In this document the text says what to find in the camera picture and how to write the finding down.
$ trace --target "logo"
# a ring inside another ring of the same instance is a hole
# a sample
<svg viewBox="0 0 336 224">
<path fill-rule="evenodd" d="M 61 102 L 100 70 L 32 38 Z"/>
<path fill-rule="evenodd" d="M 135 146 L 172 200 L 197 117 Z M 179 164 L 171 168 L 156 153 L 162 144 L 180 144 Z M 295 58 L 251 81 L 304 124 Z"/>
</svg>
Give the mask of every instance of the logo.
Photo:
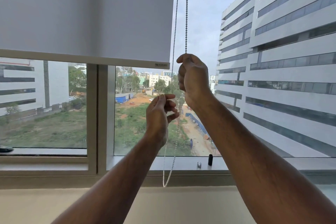
<svg viewBox="0 0 336 224">
<path fill-rule="evenodd" d="M 168 64 L 155 63 L 156 67 L 168 67 Z"/>
</svg>

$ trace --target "person's right hand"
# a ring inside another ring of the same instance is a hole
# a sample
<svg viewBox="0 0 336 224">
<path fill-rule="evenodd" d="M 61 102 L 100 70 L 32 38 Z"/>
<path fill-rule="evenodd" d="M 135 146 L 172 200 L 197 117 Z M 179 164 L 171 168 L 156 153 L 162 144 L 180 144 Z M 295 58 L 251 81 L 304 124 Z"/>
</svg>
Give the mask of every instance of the person's right hand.
<svg viewBox="0 0 336 224">
<path fill-rule="evenodd" d="M 193 54 L 183 54 L 176 62 L 182 63 L 178 70 L 179 88 L 185 91 L 184 99 L 187 105 L 196 109 L 202 104 L 204 97 L 212 95 L 208 67 Z"/>
</svg>

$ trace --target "grassy field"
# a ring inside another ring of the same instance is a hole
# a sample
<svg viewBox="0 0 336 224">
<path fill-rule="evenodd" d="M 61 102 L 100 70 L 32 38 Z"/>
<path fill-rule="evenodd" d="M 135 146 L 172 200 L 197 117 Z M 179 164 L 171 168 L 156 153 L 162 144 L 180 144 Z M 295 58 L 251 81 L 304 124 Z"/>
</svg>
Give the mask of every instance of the grassy field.
<svg viewBox="0 0 336 224">
<path fill-rule="evenodd" d="M 28 148 L 86 148 L 86 109 L 0 127 L 0 143 Z"/>
<path fill-rule="evenodd" d="M 146 108 L 149 103 L 137 107 L 125 108 L 117 104 L 115 115 L 115 136 L 114 154 L 125 155 L 141 139 L 146 130 Z M 167 156 L 173 156 L 175 141 L 177 140 L 177 156 L 191 156 L 190 139 L 181 129 L 177 131 L 177 123 L 168 126 Z M 159 156 L 164 155 L 164 147 L 160 150 Z"/>
</svg>

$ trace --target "white beaded chain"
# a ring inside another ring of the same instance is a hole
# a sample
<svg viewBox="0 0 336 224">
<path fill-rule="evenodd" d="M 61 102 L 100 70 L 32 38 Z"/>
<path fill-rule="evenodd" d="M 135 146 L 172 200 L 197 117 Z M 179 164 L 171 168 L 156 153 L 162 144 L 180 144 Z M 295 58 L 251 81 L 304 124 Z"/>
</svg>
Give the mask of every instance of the white beaded chain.
<svg viewBox="0 0 336 224">
<path fill-rule="evenodd" d="M 175 12 L 175 30 L 174 30 L 174 43 L 173 43 L 173 62 L 172 62 L 172 67 L 171 67 L 171 81 L 173 81 L 173 68 L 174 68 L 174 54 L 175 54 L 175 39 L 176 39 L 176 23 L 177 23 L 177 5 L 179 3 L 179 0 L 176 0 L 176 12 Z M 188 33 L 188 0 L 185 0 L 185 52 L 187 53 L 187 33 Z M 165 162 L 166 162 L 166 150 L 167 150 L 167 143 L 165 146 L 165 154 L 163 158 L 163 177 L 162 177 L 162 184 L 163 187 L 167 187 L 168 182 L 170 180 L 171 173 L 174 168 L 174 163 L 175 163 L 175 158 L 176 158 L 176 149 L 177 149 L 177 140 L 175 142 L 175 150 L 174 150 L 174 159 L 173 159 L 173 164 L 171 166 L 171 170 L 168 175 L 167 182 L 165 184 Z"/>
</svg>

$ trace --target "hand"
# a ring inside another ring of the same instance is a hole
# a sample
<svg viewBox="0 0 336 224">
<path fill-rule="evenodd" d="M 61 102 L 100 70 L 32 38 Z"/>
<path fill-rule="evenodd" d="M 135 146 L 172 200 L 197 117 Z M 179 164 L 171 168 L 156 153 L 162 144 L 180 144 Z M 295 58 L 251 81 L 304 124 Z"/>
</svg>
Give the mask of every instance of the hand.
<svg viewBox="0 0 336 224">
<path fill-rule="evenodd" d="M 195 110 L 204 98 L 212 95 L 208 67 L 193 54 L 183 54 L 176 62 L 182 63 L 178 70 L 179 88 L 185 91 L 184 99 L 187 105 Z"/>
<path fill-rule="evenodd" d="M 158 142 L 160 148 L 167 142 L 168 124 L 179 116 L 175 108 L 176 103 L 170 100 L 173 98 L 175 98 L 174 94 L 157 96 L 146 109 L 147 126 L 145 135 L 154 142 Z M 167 116 L 167 112 L 170 111 L 174 113 Z"/>
</svg>

